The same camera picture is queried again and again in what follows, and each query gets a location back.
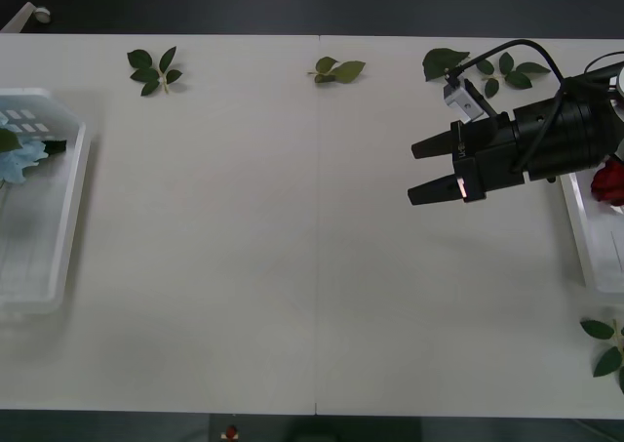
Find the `blue artificial flower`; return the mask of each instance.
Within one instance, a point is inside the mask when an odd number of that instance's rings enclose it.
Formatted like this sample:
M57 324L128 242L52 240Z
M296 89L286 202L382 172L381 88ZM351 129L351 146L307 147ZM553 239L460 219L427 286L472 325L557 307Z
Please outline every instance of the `blue artificial flower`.
M8 183L24 183L23 169L38 166L36 161L48 157L46 145L42 142L24 136L18 136L18 140L20 149L0 152L0 180Z

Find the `leaf sprig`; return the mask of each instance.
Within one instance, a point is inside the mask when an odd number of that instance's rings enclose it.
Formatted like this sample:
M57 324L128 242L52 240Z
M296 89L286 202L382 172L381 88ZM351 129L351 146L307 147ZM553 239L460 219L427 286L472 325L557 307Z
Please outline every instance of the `leaf sprig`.
M153 67L153 60L151 55L144 50L134 50L128 53L128 62L132 68L136 71L132 74L130 79L138 81L139 83L145 83L140 94L143 97L149 96L156 91L161 84L165 89L165 93L169 93L169 85L177 81L182 73L177 69L169 69L176 55L177 47L169 49L160 58L158 67Z
M514 69L514 59L507 52L498 59L500 76L494 76L494 65L491 64L489 60L479 61L477 63L477 69L486 76L486 78L484 78L486 81L485 94L488 99L493 98L500 89L498 78L504 78L507 84L516 89L529 89L533 87L533 84L527 76L528 74L550 73L550 69L532 61L520 63L516 69Z
M314 82L317 84L338 83L348 84L360 76L366 63L363 61L345 61L343 64L333 67L338 60L332 57L323 57L316 62L316 71L310 71L308 74L314 75Z
M0 128L0 153L20 149L18 136L7 128Z
M430 50L422 61L425 79L431 81L443 77L469 56L469 52L457 52L452 49ZM514 69L514 59L507 52L501 55L498 60L500 75L494 75L494 65L489 60L479 61L477 68L486 76L484 78L486 81L484 91L488 99L493 98L498 93L500 89L499 78L504 79L507 84L516 89L528 89L533 86L528 75L550 73L550 69L532 61L521 63Z
M624 329L619 330L617 321L613 320L613 326L607 325L598 320L583 320L581 327L587 335L596 340L613 339L614 346L610 347L598 360L594 368L594 377L608 376L619 371L620 390L624 393L624 367L622 367L624 348L622 340L624 339Z

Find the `dark floor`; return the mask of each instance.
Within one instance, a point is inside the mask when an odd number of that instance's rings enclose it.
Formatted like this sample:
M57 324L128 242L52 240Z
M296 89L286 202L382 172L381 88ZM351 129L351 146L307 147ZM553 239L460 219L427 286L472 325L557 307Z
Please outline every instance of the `dark floor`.
M617 0L31 1L54 13L50 32L624 37Z
M467 418L342 418L195 414L0 412L2 442L605 442L624 422Z
M55 19L29 32L624 38L617 0L0 0L0 24L26 1ZM624 422L4 411L0 441L206 442L232 423L241 442L624 440Z

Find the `artificial leaf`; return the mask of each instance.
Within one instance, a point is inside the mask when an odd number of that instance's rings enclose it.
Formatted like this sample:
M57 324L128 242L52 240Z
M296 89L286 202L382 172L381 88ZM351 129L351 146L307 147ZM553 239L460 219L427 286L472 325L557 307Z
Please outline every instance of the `artificial leaf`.
M165 73L167 71L167 68L169 68L169 65L172 64L172 61L174 60L174 55L176 54L176 50L177 50L177 47L173 47L172 49L169 49L167 52L165 52L163 57L160 59L160 63L158 64L158 67L160 68L161 73Z
M516 71L520 71L521 73L533 73L533 74L546 74L550 73L550 69L545 68L541 64L533 63L532 61L527 61L526 63L520 63L516 67Z
M177 81L179 79L179 77L182 75L181 71L178 71L176 69L172 69L169 73L167 73L167 84L172 84L175 81Z
M617 347L612 347L603 354L594 369L594 377L602 377L617 371L622 367L622 354Z
M158 71L156 71L154 68L138 69L130 77L130 79L134 79L139 83L149 83L150 81L157 81L158 78Z
M336 63L338 63L338 61L334 60L332 57L323 57L316 62L316 70L322 74L329 73L332 66Z
M335 80L342 84L348 84L360 76L366 63L363 61L346 61L341 66L337 66L331 71Z
M11 130L0 128L0 153L20 149L21 144L18 136Z
M317 74L314 77L314 82L317 84L321 84L321 83L330 83L332 81L335 81L335 76L333 76L332 74Z
M477 69L481 71L483 74L490 76L494 74L494 65L491 64L488 60L481 60L477 63Z
M514 69L514 59L511 58L507 52L500 56L498 60L498 67L503 74L509 74Z
M611 327L606 323L599 322L598 320L583 320L581 327L585 330L585 333L596 340L610 340L615 333Z
M140 92L140 94L145 97L145 96L149 96L150 94L152 94L154 91L156 91L158 89L158 87L160 86L160 81L150 81L149 83L147 83L145 86L143 86L143 90Z
M530 79L528 79L528 76L520 71L511 71L507 76L505 76L505 81L517 89L528 89L533 87Z
M152 65L152 57L144 50L134 50L128 53L128 61L132 68L149 68Z
M498 80L496 78L489 78L486 82L486 97L490 99L496 96L499 88L500 84L498 84Z
M54 156L55 154L60 154L62 152L65 152L67 149L67 141L63 140L63 141L48 141L45 140L43 141L43 145L44 145L44 151L46 151L46 153L49 156Z
M18 136L18 141L20 147L0 153L0 181L24 183L23 170L38 166L37 161L48 157L42 141L35 141L26 135Z
M448 69L458 66L469 55L470 52L456 52L451 49L430 50L422 61L425 79L431 81L444 76Z

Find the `black cable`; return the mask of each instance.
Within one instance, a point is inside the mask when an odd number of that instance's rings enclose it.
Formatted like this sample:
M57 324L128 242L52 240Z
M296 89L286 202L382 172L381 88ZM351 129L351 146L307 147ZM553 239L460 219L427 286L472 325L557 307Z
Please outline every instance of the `black cable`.
M534 154L535 150L537 149L539 144L544 139L544 136L546 135L546 132L550 129L550 127L555 122L555 119L559 115L559 111L562 108L562 104L564 103L564 95L566 93L564 87L565 86L562 85L559 88L559 90L557 91L557 93L555 94L555 103L553 104L553 107L552 107L550 113L546 117L546 120L544 120L544 124L542 125L542 128L539 129L539 133L537 135L535 135L535 138L530 143L530 146L525 151L525 153L511 167L511 172L513 174L517 174L517 173L523 171L523 169L525 168L525 165L527 164L528 160L532 157L532 155Z
M610 54L605 54L601 57L598 57L595 60L591 60L589 62L589 64L587 66L585 66L585 69L583 70L583 78L585 78L585 81L587 81L587 72L589 71L589 68L591 68L594 64L598 63L600 60L606 59L608 57L614 57L616 55L624 55L624 50L621 50L619 52L611 52Z
M511 40L511 41L506 42L506 43L504 43L502 45L499 45L498 47L494 47L489 52L485 52L484 54L479 55L475 59L471 59L469 61L466 61L463 64L459 64L458 66L456 66L455 68L453 68L452 70L450 70L448 72L448 76L451 79L452 78L456 78L461 73L463 73L466 69L468 69L469 67L477 64L479 61L483 61L485 59L488 59L489 57L491 57L492 55L497 54L498 52L502 52L503 50L509 49L511 47L515 47L517 45L526 45L526 46L531 47L532 49L536 50L537 52L539 52L539 54L546 60L546 62L550 66L550 69L553 70L553 73L555 74L555 76L557 76L557 79L559 80L559 82L561 83L561 82L564 81L564 76L559 71L559 68L557 67L557 64L552 59L552 57L550 55L548 55L548 52L546 52L546 49L544 49L541 45L533 42L532 40L527 40L527 39Z

